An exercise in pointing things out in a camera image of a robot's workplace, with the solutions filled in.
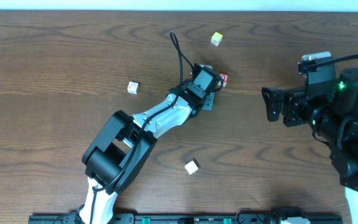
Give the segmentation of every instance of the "wooden table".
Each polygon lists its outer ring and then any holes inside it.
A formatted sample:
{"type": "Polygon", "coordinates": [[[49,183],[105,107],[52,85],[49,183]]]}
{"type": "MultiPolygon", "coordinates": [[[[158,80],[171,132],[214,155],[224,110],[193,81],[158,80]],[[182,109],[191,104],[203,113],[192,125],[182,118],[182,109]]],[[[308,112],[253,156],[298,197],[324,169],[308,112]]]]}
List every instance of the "wooden table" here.
{"type": "Polygon", "coordinates": [[[0,11],[0,223],[84,203],[81,157],[108,118],[155,106],[179,81],[170,30],[192,62],[227,72],[229,83],[212,111],[158,139],[116,208],[297,205],[350,223],[328,148],[307,125],[269,123],[260,89],[303,86],[303,54],[357,54],[358,13],[123,11],[0,11]],[[215,31],[224,36],[219,47],[209,43],[215,31]],[[129,81],[141,83],[138,95],[127,92],[129,81]],[[184,165],[193,158],[201,169],[189,176],[184,165]]]}

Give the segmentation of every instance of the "green led light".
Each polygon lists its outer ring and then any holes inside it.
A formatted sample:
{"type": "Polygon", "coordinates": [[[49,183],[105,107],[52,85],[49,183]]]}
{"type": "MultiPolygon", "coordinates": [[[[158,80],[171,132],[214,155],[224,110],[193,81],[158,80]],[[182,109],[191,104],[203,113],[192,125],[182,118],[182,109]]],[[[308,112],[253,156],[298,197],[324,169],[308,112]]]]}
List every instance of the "green led light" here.
{"type": "Polygon", "coordinates": [[[345,88],[346,85],[345,83],[343,83],[342,81],[339,83],[339,89],[342,90],[343,88],[345,88]]]}

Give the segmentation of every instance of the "yellow cube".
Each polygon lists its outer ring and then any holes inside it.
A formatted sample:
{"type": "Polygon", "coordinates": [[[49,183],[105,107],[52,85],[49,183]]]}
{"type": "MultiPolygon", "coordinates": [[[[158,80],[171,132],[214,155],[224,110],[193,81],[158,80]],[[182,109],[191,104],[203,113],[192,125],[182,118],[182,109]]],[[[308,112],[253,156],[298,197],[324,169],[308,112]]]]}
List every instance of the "yellow cube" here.
{"type": "Polygon", "coordinates": [[[215,46],[218,46],[222,41],[223,35],[215,32],[214,35],[211,38],[211,43],[215,46]]]}

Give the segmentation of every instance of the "white cube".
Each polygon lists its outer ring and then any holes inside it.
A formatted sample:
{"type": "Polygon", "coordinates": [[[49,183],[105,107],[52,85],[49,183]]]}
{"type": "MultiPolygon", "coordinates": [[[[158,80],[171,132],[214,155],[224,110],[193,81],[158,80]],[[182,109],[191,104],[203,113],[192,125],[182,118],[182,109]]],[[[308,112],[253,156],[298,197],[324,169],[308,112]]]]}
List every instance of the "white cube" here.
{"type": "Polygon", "coordinates": [[[137,94],[139,91],[139,83],[129,82],[128,84],[128,93],[137,94]]]}
{"type": "Polygon", "coordinates": [[[214,35],[211,38],[211,43],[215,46],[218,46],[222,41],[223,35],[215,32],[214,35]]]}
{"type": "Polygon", "coordinates": [[[185,169],[189,175],[194,174],[196,171],[198,171],[198,166],[194,161],[191,161],[185,165],[185,169]]]}

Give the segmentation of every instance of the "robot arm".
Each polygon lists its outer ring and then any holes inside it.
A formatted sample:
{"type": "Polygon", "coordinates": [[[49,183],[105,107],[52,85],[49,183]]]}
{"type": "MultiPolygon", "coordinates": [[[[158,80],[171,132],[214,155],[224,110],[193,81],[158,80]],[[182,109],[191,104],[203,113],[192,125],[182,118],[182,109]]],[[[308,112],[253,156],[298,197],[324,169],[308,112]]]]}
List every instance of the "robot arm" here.
{"type": "Polygon", "coordinates": [[[192,82],[171,89],[159,105],[132,116],[123,111],[114,113],[96,136],[82,158],[89,182],[85,206],[80,211],[84,223],[108,223],[117,195],[136,178],[157,138],[194,118],[202,109],[206,96],[217,90],[216,85],[221,82],[219,74],[209,67],[198,65],[197,69],[193,71],[192,82]],[[125,154],[112,142],[114,139],[124,141],[132,149],[125,154]],[[121,178],[111,185],[120,173],[123,173],[121,178]],[[96,194],[95,189],[103,190],[96,194]]]}
{"type": "Polygon", "coordinates": [[[263,88],[267,119],[277,121],[280,113],[287,127],[309,124],[329,146],[332,165],[346,187],[353,224],[358,224],[358,68],[335,74],[335,62],[358,58],[351,55],[333,59],[329,52],[305,55],[298,63],[306,86],[292,90],[263,88]]]}

